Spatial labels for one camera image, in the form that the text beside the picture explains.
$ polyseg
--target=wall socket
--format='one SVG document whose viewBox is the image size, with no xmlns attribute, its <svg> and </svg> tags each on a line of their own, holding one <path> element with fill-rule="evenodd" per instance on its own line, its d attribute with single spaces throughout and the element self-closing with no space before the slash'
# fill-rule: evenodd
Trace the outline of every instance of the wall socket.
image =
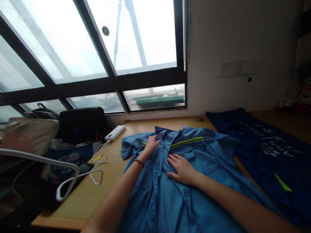
<svg viewBox="0 0 311 233">
<path fill-rule="evenodd" d="M 232 76 L 240 76 L 244 73 L 247 61 L 238 61 L 232 63 Z"/>
<path fill-rule="evenodd" d="M 221 64 L 218 78 L 224 78 L 230 76 L 232 63 Z"/>
<path fill-rule="evenodd" d="M 254 74 L 259 71 L 262 60 L 246 60 L 220 64 L 218 78 Z"/>
</svg>

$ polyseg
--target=human hand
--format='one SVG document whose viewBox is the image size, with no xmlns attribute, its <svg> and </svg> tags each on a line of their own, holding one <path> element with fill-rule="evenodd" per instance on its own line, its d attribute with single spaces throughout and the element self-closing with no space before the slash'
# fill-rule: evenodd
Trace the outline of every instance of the human hand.
<svg viewBox="0 0 311 233">
<path fill-rule="evenodd" d="M 193 184 L 194 177 L 198 173 L 193 166 L 182 156 L 169 154 L 167 160 L 175 168 L 177 174 L 169 172 L 166 175 L 184 184 Z"/>
<path fill-rule="evenodd" d="M 157 135 L 150 136 L 146 142 L 146 146 L 144 151 L 147 151 L 149 154 L 151 154 L 159 145 L 160 140 L 156 141 Z"/>
</svg>

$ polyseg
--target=blue work shirt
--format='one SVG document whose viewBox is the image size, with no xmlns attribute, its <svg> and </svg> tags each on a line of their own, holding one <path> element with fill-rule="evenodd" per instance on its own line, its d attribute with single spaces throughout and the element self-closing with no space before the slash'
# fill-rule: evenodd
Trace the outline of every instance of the blue work shirt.
<svg viewBox="0 0 311 233">
<path fill-rule="evenodd" d="M 167 172 L 176 172 L 167 161 L 169 153 L 183 156 L 197 171 L 280 214 L 253 183 L 236 170 L 233 153 L 239 140 L 207 128 L 183 127 L 174 131 L 156 126 L 155 132 L 123 138 L 122 158 L 133 155 L 125 171 L 153 135 L 159 136 L 160 144 L 145 163 L 118 232 L 244 232 L 240 224 L 204 192 L 167 177 Z"/>
<path fill-rule="evenodd" d="M 235 155 L 292 223 L 311 224 L 311 146 L 245 109 L 206 113 L 220 133 L 240 143 Z"/>
</svg>

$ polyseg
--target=power outlet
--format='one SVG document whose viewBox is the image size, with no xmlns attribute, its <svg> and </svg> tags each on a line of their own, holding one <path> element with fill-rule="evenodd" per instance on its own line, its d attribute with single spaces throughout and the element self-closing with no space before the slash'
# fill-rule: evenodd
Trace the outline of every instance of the power outlet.
<svg viewBox="0 0 311 233">
<path fill-rule="evenodd" d="M 232 63 L 223 63 L 220 65 L 219 75 L 218 78 L 224 78 L 231 76 L 231 68 Z"/>
<path fill-rule="evenodd" d="M 232 72 L 231 76 L 240 76 L 244 74 L 245 66 L 247 61 L 237 61 L 232 63 Z"/>
</svg>

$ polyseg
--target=desk surface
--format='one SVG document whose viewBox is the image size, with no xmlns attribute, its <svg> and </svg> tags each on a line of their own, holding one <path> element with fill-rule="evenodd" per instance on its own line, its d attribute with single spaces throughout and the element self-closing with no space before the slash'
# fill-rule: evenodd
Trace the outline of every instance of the desk surface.
<svg viewBox="0 0 311 233">
<path fill-rule="evenodd" d="M 309 119 L 291 113 L 279 113 L 273 110 L 251 113 L 260 120 L 275 125 L 311 144 L 311 138 L 309 137 L 311 134 L 311 121 Z M 126 129 L 121 135 L 95 155 L 95 158 L 101 154 L 108 157 L 107 163 L 97 166 L 104 171 L 102 184 L 100 186 L 94 185 L 88 175 L 54 213 L 43 211 L 32 222 L 32 226 L 81 230 L 100 201 L 121 177 L 128 163 L 128 160 L 123 161 L 121 158 L 122 138 L 137 133 L 154 131 L 155 126 L 172 130 L 180 130 L 182 126 L 186 126 L 209 128 L 216 131 L 207 116 L 127 121 L 124 125 Z M 241 162 L 236 157 L 235 160 L 237 167 L 242 173 L 255 183 Z M 99 174 L 95 172 L 93 176 L 96 180 L 99 180 Z"/>
</svg>

